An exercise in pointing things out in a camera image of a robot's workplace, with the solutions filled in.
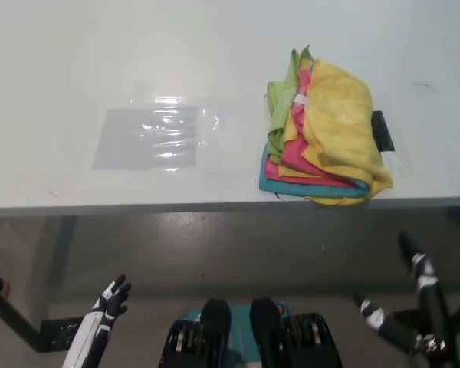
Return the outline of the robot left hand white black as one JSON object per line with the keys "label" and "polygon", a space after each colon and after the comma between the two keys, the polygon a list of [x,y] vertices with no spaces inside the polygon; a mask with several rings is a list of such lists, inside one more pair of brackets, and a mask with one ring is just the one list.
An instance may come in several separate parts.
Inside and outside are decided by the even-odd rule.
{"label": "robot left hand white black", "polygon": [[63,368],[97,368],[117,318],[127,311],[131,283],[120,275],[98,297],[84,316],[67,352]]}

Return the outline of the robot right hand white black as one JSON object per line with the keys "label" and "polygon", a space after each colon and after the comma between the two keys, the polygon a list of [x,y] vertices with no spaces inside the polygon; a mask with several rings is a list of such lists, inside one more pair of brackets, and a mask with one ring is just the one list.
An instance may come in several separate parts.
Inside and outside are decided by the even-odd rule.
{"label": "robot right hand white black", "polygon": [[398,244],[402,260],[414,277],[417,311],[428,331],[404,324],[367,297],[355,294],[355,305],[369,328],[395,348],[408,355],[422,354],[431,367],[460,367],[455,330],[432,262],[407,233],[399,233]]}

